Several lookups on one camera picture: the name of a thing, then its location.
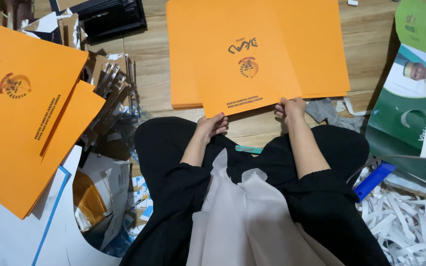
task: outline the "person's left hand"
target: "person's left hand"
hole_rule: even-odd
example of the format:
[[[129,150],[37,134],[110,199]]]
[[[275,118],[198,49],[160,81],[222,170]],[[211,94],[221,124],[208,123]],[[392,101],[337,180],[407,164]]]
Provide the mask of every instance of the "person's left hand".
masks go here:
[[[224,113],[217,114],[210,119],[203,116],[198,119],[195,135],[201,137],[205,144],[208,144],[213,136],[226,131],[227,126],[228,117],[224,116]]]

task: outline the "hand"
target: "hand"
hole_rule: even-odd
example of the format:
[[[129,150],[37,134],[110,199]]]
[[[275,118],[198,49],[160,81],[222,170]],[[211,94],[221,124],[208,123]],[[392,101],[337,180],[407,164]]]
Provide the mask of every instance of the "hand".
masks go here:
[[[289,124],[290,120],[303,119],[307,103],[300,97],[287,100],[282,97],[280,103],[275,105],[275,115],[284,118],[285,124]]]
[[[208,144],[213,136],[226,131],[227,126],[228,117],[224,116],[224,113],[217,114],[210,119],[203,116],[198,119],[194,135],[199,136],[205,141],[205,144]]]

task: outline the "black clothing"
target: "black clothing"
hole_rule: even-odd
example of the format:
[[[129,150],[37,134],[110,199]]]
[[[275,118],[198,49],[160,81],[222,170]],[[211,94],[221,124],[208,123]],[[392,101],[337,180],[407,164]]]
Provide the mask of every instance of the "black clothing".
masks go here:
[[[192,214],[202,208],[216,156],[228,153],[227,173],[233,183],[259,168],[266,182],[284,195],[293,221],[346,266],[390,265],[355,207],[358,200],[346,179],[364,165],[369,144],[356,132],[332,125],[312,128],[331,169],[298,180],[288,135],[276,137],[253,157],[235,151],[236,143],[217,135],[206,147],[202,167],[180,163],[196,123],[162,117],[141,124],[134,136],[141,173],[154,202],[154,212],[129,247],[122,266],[184,266],[192,232]]]

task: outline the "gray cloth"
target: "gray cloth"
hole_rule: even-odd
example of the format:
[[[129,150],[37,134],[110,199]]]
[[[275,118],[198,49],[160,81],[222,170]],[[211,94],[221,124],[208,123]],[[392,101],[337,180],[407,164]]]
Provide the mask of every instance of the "gray cloth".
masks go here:
[[[328,124],[344,127],[356,132],[361,131],[361,127],[363,126],[364,122],[363,116],[356,116],[353,118],[338,116],[335,106],[333,105],[333,102],[330,100],[330,98],[309,102],[305,111],[313,119],[315,119],[317,123],[321,123],[326,119]]]

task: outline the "stack of orange folders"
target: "stack of orange folders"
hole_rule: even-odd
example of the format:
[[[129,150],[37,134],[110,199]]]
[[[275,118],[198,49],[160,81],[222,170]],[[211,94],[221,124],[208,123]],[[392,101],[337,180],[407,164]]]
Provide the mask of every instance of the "stack of orange folders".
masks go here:
[[[171,104],[207,117],[349,91],[338,3],[170,0]]]
[[[0,203],[23,219],[105,100],[88,53],[0,26]]]

